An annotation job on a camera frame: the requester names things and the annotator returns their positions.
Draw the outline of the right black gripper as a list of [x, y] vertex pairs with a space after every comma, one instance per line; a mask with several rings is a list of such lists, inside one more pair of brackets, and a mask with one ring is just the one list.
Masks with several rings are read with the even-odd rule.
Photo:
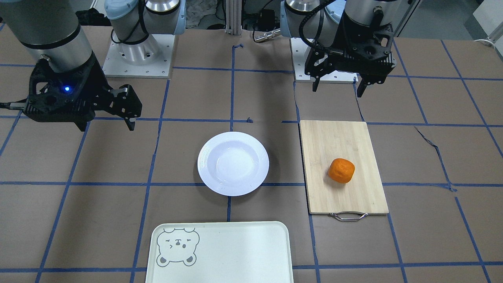
[[27, 117], [43, 123], [74, 123], [85, 131], [95, 111], [106, 111], [123, 118], [130, 131], [135, 129], [142, 102], [129, 84], [112, 89], [93, 51], [87, 61], [67, 72], [56, 72], [50, 63], [50, 57], [42, 54], [30, 75]]

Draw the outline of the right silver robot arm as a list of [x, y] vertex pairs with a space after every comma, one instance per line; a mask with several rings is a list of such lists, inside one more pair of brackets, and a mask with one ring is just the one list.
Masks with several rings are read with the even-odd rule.
[[[106, 0], [111, 62], [122, 63], [126, 76], [166, 77], [170, 56], [167, 35], [183, 34], [184, 0]], [[101, 66], [77, 14], [68, 0], [2, 0], [1, 17], [18, 41], [36, 59], [27, 98], [2, 103], [41, 123], [74, 123], [85, 131], [96, 111], [124, 119], [133, 131], [142, 102], [133, 86], [112, 88], [106, 79], [110, 62]]]

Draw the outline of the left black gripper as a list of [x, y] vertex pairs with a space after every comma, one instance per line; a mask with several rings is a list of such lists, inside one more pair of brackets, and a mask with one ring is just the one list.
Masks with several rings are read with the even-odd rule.
[[383, 84], [396, 65], [391, 52], [392, 38], [392, 25], [384, 23], [382, 11], [370, 13], [368, 26], [353, 21], [343, 12], [332, 45], [320, 42], [310, 45], [304, 73], [313, 79], [312, 91], [316, 92], [321, 78], [333, 71], [357, 72], [361, 76], [357, 98], [363, 96], [367, 86]]

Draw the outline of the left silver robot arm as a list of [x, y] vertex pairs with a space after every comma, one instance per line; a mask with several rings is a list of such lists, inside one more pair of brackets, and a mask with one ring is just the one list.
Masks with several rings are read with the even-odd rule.
[[360, 75], [358, 97], [383, 84], [397, 64], [391, 44], [398, 6], [397, 0], [283, 0], [281, 34], [308, 46], [303, 72], [312, 91], [334, 71]]

